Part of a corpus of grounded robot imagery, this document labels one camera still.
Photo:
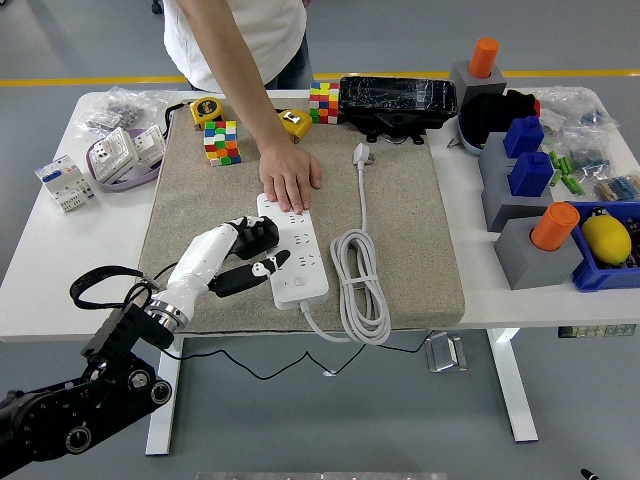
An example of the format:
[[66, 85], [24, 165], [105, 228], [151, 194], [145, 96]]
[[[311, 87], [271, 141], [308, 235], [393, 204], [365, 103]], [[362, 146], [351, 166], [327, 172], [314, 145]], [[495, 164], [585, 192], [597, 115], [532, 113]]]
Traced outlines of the person's right hand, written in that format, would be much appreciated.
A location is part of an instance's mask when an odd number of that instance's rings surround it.
[[312, 191], [323, 183], [316, 157], [287, 140], [261, 148], [260, 154], [259, 175], [267, 199], [283, 212], [302, 214], [309, 210]]

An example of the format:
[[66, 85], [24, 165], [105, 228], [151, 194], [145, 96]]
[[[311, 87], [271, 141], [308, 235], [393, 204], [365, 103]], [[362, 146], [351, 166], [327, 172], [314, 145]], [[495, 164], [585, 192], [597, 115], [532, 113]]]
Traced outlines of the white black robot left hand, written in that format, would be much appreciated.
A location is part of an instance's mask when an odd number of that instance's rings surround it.
[[256, 287], [282, 267], [291, 253], [283, 250], [253, 264], [221, 272], [229, 255], [249, 260], [278, 242], [278, 227], [266, 216], [237, 218], [195, 237], [171, 273], [165, 290], [152, 297], [145, 311], [172, 331], [187, 326], [199, 296], [212, 291], [223, 298]]

